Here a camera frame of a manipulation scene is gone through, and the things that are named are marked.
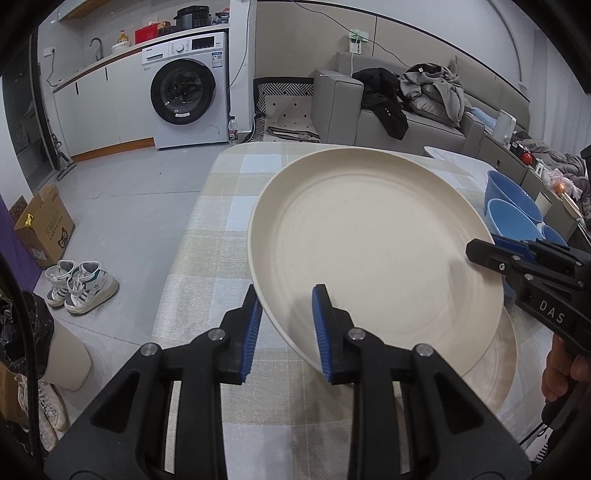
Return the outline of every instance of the washing machine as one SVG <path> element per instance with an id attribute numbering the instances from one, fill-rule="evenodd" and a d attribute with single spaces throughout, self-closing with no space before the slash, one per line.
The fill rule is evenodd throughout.
<path id="1" fill-rule="evenodd" d="M 143 49 L 156 148 L 228 141 L 227 51 L 225 32 Z"/>

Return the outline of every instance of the red box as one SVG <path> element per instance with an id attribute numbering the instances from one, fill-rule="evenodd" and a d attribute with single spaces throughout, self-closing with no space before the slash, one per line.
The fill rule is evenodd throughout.
<path id="1" fill-rule="evenodd" d="M 135 44 L 142 43 L 158 37 L 158 24 L 148 25 L 135 31 Z"/>

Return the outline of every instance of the red object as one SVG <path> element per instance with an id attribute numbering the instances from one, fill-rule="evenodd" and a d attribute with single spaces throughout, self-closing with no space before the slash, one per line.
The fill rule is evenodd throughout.
<path id="1" fill-rule="evenodd" d="M 531 165 L 534 162 L 534 156 L 529 152 L 524 152 L 521 156 L 521 161 L 526 165 Z"/>
<path id="2" fill-rule="evenodd" d="M 152 40 L 158 37 L 158 24 L 148 25 L 147 27 L 140 28 L 135 31 L 135 44 L 142 43 L 144 41 Z"/>

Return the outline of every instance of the purple cloth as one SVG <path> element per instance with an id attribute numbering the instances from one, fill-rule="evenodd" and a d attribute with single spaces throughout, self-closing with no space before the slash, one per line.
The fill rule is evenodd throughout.
<path id="1" fill-rule="evenodd" d="M 33 291 L 41 276 L 41 267 L 37 265 L 35 259 L 14 233 L 14 221 L 2 196 L 0 196 L 0 252 L 10 266 L 21 290 Z"/>

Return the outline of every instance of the pair of shoes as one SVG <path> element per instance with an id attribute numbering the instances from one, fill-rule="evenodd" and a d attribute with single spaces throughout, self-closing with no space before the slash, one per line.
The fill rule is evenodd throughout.
<path id="1" fill-rule="evenodd" d="M 28 414 L 27 377 L 18 374 L 14 377 L 18 383 L 18 404 L 26 415 Z M 58 432 L 63 432 L 67 427 L 66 410 L 60 397 L 57 396 L 51 384 L 39 380 L 39 436 L 43 448 L 51 452 L 57 445 Z"/>
<path id="2" fill-rule="evenodd" d="M 51 283 L 47 304 L 81 315 L 109 300 L 119 290 L 113 275 L 101 269 L 99 262 L 86 261 L 76 266 L 72 260 L 60 260 L 45 275 Z"/>

